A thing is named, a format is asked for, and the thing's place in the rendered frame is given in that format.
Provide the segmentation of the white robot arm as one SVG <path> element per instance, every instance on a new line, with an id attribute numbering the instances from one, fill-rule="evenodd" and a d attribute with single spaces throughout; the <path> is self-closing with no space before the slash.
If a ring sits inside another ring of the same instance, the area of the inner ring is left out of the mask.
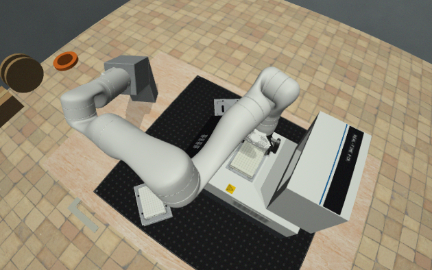
<path id="1" fill-rule="evenodd" d="M 97 116 L 96 108 L 106 106 L 130 84 L 127 71 L 112 67 L 65 92 L 60 98 L 65 120 L 105 154 L 128 164 L 172 208 L 191 203 L 243 140 L 267 151 L 270 142 L 266 136 L 274 132 L 283 111 L 300 94 L 299 84 L 290 76 L 273 66 L 263 69 L 191 159 L 181 148 L 146 134 L 119 115 Z"/>

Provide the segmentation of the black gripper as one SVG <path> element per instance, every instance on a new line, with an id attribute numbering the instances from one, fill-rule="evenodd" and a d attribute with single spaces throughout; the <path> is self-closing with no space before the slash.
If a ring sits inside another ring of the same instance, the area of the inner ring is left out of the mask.
<path id="1" fill-rule="evenodd" d="M 280 145 L 281 139 L 277 138 L 277 140 L 276 140 L 276 139 L 272 138 L 272 135 L 273 135 L 273 133 L 271 135 L 269 135 L 269 136 L 266 136 L 267 139 L 268 139 L 268 141 L 270 142 L 270 147 L 265 152 L 265 155 L 269 155 L 269 153 L 271 151 L 275 154 L 277 152 L 277 150 L 278 150 L 279 145 Z"/>

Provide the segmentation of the white thermal cycler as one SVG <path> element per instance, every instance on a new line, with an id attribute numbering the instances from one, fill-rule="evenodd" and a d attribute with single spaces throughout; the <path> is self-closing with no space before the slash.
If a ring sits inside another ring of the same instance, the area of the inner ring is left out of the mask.
<path id="1" fill-rule="evenodd" d="M 298 144 L 274 132 L 252 178 L 230 167 L 240 143 L 201 193 L 279 239 L 318 232 L 349 221 L 371 137 L 320 111 Z"/>

